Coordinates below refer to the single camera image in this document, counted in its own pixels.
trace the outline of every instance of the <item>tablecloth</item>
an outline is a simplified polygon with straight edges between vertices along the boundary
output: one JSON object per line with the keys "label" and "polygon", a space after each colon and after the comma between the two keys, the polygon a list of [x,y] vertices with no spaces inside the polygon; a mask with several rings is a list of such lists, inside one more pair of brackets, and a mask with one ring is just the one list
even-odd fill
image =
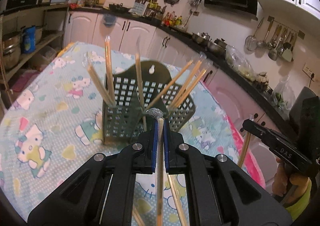
{"label": "tablecloth", "polygon": [[[102,98],[83,67],[88,52],[101,80],[104,49],[77,42],[57,57],[11,106],[0,125],[0,186],[24,220],[42,200],[97,152],[112,155],[126,145],[102,145]],[[134,56],[112,51],[113,72],[134,64]],[[174,77],[179,68],[166,65]],[[181,84],[188,75],[177,81]],[[209,91],[199,83],[191,96],[194,116],[180,130],[184,141],[202,153],[238,160],[242,137]],[[264,186],[249,152],[243,168]],[[178,175],[183,209],[188,203],[183,175]],[[134,204],[146,225],[155,225],[154,175],[137,175]],[[164,226],[180,225],[167,178],[164,177]]]}

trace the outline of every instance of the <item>wall shelf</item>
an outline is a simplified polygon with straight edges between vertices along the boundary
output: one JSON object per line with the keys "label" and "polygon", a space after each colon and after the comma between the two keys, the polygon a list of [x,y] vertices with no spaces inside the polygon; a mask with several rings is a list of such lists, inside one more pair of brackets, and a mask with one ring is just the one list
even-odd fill
{"label": "wall shelf", "polygon": [[[47,44],[55,40],[56,38],[63,35],[63,31],[44,31],[43,32],[43,38],[41,41],[36,44],[36,50],[30,54],[21,54],[20,61],[16,67],[14,67],[12,70],[5,73],[5,77],[7,82],[12,78],[12,76],[29,60],[34,56],[39,50],[41,50],[43,47],[45,47]],[[2,75],[0,76],[0,83],[4,84],[4,80],[2,78]]]}

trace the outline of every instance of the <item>human hand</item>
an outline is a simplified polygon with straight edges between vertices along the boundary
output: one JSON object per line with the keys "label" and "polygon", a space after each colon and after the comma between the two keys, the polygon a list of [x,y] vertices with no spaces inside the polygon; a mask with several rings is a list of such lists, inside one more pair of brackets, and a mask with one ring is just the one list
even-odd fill
{"label": "human hand", "polygon": [[[288,176],[284,170],[284,163],[280,158],[276,158],[279,163],[277,172],[274,177],[272,184],[272,192],[275,195],[283,196],[287,192]],[[296,202],[307,190],[310,179],[299,173],[293,173],[290,176],[290,182],[292,185],[297,185],[295,192],[289,197],[287,204]]]}

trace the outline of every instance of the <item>wooden shelf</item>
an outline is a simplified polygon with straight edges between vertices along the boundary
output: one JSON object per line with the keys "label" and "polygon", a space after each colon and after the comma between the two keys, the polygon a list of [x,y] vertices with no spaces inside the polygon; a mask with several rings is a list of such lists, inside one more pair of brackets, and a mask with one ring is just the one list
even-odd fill
{"label": "wooden shelf", "polygon": [[[21,54],[20,61],[16,67],[14,67],[9,72],[6,72],[5,77],[7,82],[12,78],[12,76],[25,64],[33,55],[35,55],[39,50],[45,47],[48,43],[52,42],[54,39],[63,35],[63,31],[43,31],[43,37],[40,43],[36,44],[36,50],[30,54]],[[0,83],[4,84],[2,76],[0,76]]]}
{"label": "wooden shelf", "polygon": [[57,5],[51,5],[51,6],[36,6],[33,8],[29,8],[29,9],[22,9],[20,11],[4,15],[3,22],[17,18],[19,16],[26,16],[32,12],[35,12],[35,11],[52,10],[52,9],[64,8],[64,7],[68,7],[68,6],[69,6],[68,3],[64,3],[64,4],[57,4]]}

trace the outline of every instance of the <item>chopstick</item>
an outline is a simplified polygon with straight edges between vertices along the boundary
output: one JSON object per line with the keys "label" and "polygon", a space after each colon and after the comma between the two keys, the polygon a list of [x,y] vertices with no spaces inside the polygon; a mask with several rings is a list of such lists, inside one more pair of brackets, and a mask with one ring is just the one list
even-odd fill
{"label": "chopstick", "polygon": [[177,212],[178,212],[181,226],[187,226],[188,225],[187,219],[186,219],[186,216],[183,212],[181,201],[178,199],[178,191],[176,189],[176,184],[175,184],[175,181],[176,181],[175,175],[172,175],[172,174],[170,175],[167,173],[167,177],[168,177],[168,181],[170,184],[173,201],[174,201],[174,204],[177,208]]}
{"label": "chopstick", "polygon": [[105,57],[106,57],[106,74],[107,74],[107,82],[108,82],[108,93],[111,97],[113,105],[116,105],[115,90],[113,88],[110,36],[106,36],[106,39],[105,39]]}
{"label": "chopstick", "polygon": [[200,68],[202,61],[198,61],[196,63],[196,65],[194,66],[194,68],[192,69],[191,73],[189,74],[189,76],[187,77],[186,81],[184,82],[184,84],[182,85],[181,89],[178,91],[178,93],[175,95],[173,101],[171,102],[171,104],[169,105],[169,109],[173,110],[174,106],[176,105],[177,101],[179,100],[180,96],[183,94],[183,92],[185,91],[185,89],[187,88],[187,86],[189,85],[189,83],[191,82],[191,80],[193,79],[193,76],[197,73],[197,71]]}
{"label": "chopstick", "polygon": [[156,155],[156,226],[162,226],[163,224],[163,170],[164,170],[164,145],[162,140],[164,119],[158,119],[158,144]]}
{"label": "chopstick", "polygon": [[[139,89],[139,99],[142,111],[144,111],[144,97],[143,97],[143,86],[142,86],[142,74],[141,74],[141,61],[140,55],[136,54],[136,73],[137,73],[137,83]],[[145,116],[142,116],[144,131],[147,131],[147,120]]]}
{"label": "chopstick", "polygon": [[180,72],[169,82],[169,84],[167,86],[164,87],[164,89],[154,98],[153,101],[151,101],[151,103],[148,105],[148,107],[146,108],[149,109],[151,108],[161,97],[162,95],[164,95],[165,93],[167,93],[167,91],[169,90],[169,88],[177,81],[177,79],[180,78],[180,76],[189,68],[189,66],[192,64],[192,60],[189,61],[181,70]]}
{"label": "chopstick", "polygon": [[183,101],[188,97],[190,92],[195,88],[195,86],[198,84],[198,82],[201,80],[201,78],[206,72],[207,72],[207,69],[203,69],[201,71],[201,73],[196,77],[196,79],[192,82],[192,84],[185,90],[185,92],[182,94],[179,100],[175,103],[175,105],[172,106],[172,110],[177,109],[183,103]]}
{"label": "chopstick", "polygon": [[238,160],[238,163],[237,163],[237,165],[240,168],[242,167],[242,165],[244,163],[244,159],[245,159],[245,156],[246,156],[247,151],[248,151],[250,139],[251,139],[251,133],[247,132],[246,135],[245,135],[245,139],[244,139],[244,142],[243,142],[243,145],[242,145],[242,149],[241,149],[241,153],[240,153],[240,156],[239,156],[239,160]]}
{"label": "chopstick", "polygon": [[105,89],[103,84],[101,83],[101,81],[100,81],[100,79],[99,79],[94,67],[90,63],[88,64],[87,71],[88,71],[88,73],[90,75],[90,78],[91,78],[93,84],[96,86],[98,92],[102,96],[102,98],[105,101],[105,103],[109,107],[115,107],[115,103],[113,103],[109,93],[107,92],[107,90]]}
{"label": "chopstick", "polygon": [[137,210],[137,208],[133,205],[132,207],[132,215],[134,217],[134,219],[136,220],[138,226],[146,226]]}

